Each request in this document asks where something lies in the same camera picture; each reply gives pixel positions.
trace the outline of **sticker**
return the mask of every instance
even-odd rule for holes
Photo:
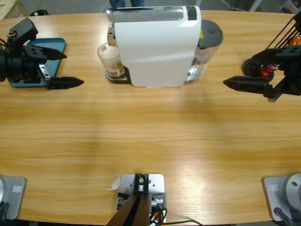
[[[14,186],[13,192],[21,193],[22,192],[22,188],[23,188],[23,186]]]
[[[117,190],[120,187],[120,178],[117,178],[112,186],[110,188],[108,188],[107,190]]]
[[[107,47],[106,47],[106,46],[103,46],[103,47],[102,47],[102,52],[104,52],[106,49],[107,49]]]
[[[200,38],[200,39],[203,39],[203,38],[204,38],[204,35],[203,35],[202,30],[201,30],[201,33],[199,34],[199,38]]]
[[[270,192],[276,192],[276,191],[279,191],[278,185],[269,185],[269,191],[270,191]]]

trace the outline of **person's leg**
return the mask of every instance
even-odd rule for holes
[[[144,0],[131,0],[132,7],[143,7]]]
[[[124,0],[110,0],[112,7],[116,8],[124,8],[126,3]]]

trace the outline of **white coffee machine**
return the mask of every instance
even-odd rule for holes
[[[180,87],[187,79],[201,31],[197,6],[118,8],[108,44],[117,46],[125,74],[107,78],[140,87]]]

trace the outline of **floor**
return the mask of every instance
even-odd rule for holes
[[[279,7],[285,0],[263,0],[258,11],[280,12]],[[45,9],[51,15],[72,13],[99,13],[110,7],[109,0],[21,0],[28,12]],[[195,0],[144,0],[145,6],[194,5]],[[224,0],[231,7],[239,2],[237,8],[248,11],[254,0]],[[202,10],[232,10],[221,0],[202,0]]]

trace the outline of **wood grain surface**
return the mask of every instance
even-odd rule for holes
[[[58,76],[85,83],[52,91],[0,83],[0,174],[28,180],[20,219],[106,224],[117,197],[107,188],[117,177],[161,173],[168,221],[270,220],[261,180],[301,171],[301,98],[269,103],[222,81],[242,75],[241,63],[292,15],[202,15],[222,28],[224,42],[200,80],[168,89],[106,80],[96,54],[105,14],[31,18],[38,38],[67,42]],[[20,20],[1,20],[0,37]]]

